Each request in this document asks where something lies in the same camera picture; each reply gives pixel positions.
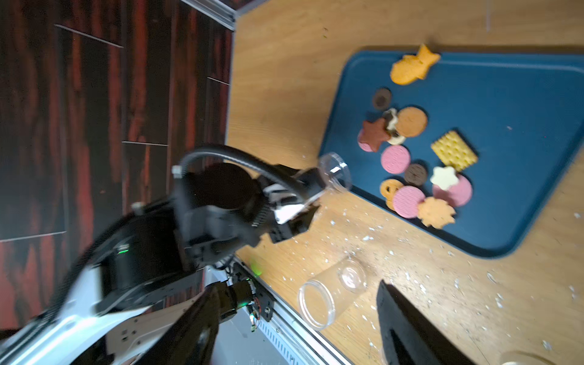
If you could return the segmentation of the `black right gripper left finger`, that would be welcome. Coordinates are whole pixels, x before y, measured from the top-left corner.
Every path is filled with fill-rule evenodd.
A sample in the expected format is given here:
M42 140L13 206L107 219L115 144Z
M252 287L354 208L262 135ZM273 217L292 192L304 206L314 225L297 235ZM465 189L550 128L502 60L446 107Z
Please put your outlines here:
M209 286L138 363L210 364L219 329L219 309L217 289Z

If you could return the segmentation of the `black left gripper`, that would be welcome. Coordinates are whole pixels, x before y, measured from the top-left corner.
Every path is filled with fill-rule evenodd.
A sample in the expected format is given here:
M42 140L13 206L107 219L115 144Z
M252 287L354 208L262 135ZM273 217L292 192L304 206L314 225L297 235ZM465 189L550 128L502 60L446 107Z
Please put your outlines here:
M310 196L307 202L298 202L296 195L283 185L265 176L255 179L268 199L269 207L267 218L260 227L269 235L272 243L281 243L309 230L320 208L319 199L325 193L326 183L316 167L304 170L286 166L275 168L303 185Z

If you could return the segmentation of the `clear jar with yellow cookies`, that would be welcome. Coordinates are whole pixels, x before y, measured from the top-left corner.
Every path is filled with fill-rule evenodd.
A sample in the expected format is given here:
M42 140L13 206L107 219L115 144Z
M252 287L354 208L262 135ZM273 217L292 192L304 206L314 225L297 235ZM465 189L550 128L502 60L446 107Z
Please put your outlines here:
M315 205L328 191L346 193L352 187L349 167L335 152L322 155L316 167L301 170L293 178L304 185L308 192L309 199L303 209Z

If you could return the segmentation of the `clear jar with mixed cookies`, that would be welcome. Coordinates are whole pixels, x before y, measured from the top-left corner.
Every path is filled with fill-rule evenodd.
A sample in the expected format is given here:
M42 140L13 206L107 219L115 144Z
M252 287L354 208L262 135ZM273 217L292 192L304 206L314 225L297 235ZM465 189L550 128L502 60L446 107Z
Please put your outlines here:
M301 316L312 329L333 324L367 289L367 272L360 261L344 258L310 278L298 292Z

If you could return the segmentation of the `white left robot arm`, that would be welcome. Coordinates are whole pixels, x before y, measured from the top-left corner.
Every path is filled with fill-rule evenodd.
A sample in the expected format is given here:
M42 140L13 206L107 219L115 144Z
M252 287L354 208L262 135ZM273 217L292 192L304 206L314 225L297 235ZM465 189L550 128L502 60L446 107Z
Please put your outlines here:
M50 308L1 346L3 364L65 363L114 325L182 290L193 275L264 234L307 231L327 188L317 168L222 161L180 170L173 195L128 214L72 267Z

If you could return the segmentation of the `pink round cookie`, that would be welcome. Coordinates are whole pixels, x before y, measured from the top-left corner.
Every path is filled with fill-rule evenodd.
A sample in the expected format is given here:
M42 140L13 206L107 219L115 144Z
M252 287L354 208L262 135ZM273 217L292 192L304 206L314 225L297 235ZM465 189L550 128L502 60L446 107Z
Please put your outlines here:
M365 152L373 152L373 149L371 148L371 146L369 146L368 143L364 143L364 142L361 141L362 135L363 135L363 129L360 130L360 132L359 132L359 134L357 136L357 144L359 145L359 147L363 151L365 151Z
M383 151L380 161L383 169L388 173L400 174L409 167L411 155L406 147L392 145Z
M395 212L407 219L418 217L418 205L426 199L425 194L415 186L403 186L393 197Z

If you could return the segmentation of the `orange pretzel cookie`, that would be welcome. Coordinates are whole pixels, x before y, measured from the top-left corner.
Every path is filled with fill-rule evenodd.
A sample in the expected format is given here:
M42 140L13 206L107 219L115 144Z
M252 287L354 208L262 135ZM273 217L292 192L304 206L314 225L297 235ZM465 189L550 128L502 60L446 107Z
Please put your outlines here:
M397 179L387 179L384 180L380 185L380 193L384 199L386 199L386 206L394 211L393 199L398 190L400 190L404 184Z

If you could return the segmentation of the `brown star cookie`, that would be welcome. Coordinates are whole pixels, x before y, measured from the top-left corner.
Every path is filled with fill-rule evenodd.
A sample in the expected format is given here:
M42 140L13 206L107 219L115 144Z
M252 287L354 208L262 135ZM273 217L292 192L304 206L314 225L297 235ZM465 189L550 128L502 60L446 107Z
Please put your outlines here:
M367 144L372 152L378 152L381 145L389 140L386 129L388 122L385 118L378 118L375 122L363 121L362 132L358 141Z

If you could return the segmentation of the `orange flower cookie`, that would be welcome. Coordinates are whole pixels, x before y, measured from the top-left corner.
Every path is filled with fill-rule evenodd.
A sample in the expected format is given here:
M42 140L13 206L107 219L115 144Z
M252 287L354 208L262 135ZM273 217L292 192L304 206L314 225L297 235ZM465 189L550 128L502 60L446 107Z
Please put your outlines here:
M428 197L418 205L418 218L426 227L443 229L456 222L455 209L445 200Z

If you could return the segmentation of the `brown ridged cookie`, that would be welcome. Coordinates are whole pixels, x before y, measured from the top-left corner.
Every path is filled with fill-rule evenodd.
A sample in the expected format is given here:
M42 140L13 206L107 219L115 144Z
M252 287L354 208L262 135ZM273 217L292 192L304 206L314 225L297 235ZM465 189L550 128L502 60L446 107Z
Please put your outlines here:
M395 129L398 134L406 138L417 137L427 128L427 114L417 107L409 106L401 109L397 118Z

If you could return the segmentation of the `white small cookie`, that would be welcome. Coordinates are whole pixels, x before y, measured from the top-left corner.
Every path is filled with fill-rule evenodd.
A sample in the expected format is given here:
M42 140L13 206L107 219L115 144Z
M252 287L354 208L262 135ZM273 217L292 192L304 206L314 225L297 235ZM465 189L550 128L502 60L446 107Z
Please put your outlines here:
M441 190L447 191L459 183L459 178L454 167L435 167L430 182Z

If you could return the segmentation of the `yellow square cracker cookie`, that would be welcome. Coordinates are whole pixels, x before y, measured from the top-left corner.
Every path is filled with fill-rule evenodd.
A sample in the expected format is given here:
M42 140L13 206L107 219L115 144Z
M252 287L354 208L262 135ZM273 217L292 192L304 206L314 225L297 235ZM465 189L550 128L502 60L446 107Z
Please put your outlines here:
M431 146L432 151L447 167L462 172L478 162L478 156L456 131L447 132Z

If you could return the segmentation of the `orange ridged cookie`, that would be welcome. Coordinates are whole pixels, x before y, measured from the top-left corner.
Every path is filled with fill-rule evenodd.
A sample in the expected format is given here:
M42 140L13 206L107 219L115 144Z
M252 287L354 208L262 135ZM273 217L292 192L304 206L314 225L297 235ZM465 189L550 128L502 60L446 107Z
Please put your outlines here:
M433 53L425 44L422 44L415 55L406 54L393 64L390 78L392 82L402 86L424 80L430 68L440 59L441 54Z

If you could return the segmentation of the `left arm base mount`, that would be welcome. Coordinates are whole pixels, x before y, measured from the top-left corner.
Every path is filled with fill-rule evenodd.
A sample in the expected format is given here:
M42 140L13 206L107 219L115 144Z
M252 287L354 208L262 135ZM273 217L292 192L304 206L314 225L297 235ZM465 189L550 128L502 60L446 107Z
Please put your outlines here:
M205 287L208 286L218 292L220 324L242 312L250 321L251 332L255 332L272 320L275 296L245 263L236 259L208 266L205 269Z

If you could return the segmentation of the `aluminium frame post left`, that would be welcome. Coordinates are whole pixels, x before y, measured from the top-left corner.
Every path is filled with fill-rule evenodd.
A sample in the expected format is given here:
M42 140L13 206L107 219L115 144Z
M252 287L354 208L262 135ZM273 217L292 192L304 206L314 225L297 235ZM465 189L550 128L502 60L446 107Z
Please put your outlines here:
M237 20L258 8L266 0L252 1L218 1L218 0L182 0L191 8L202 12L228 30L235 31Z

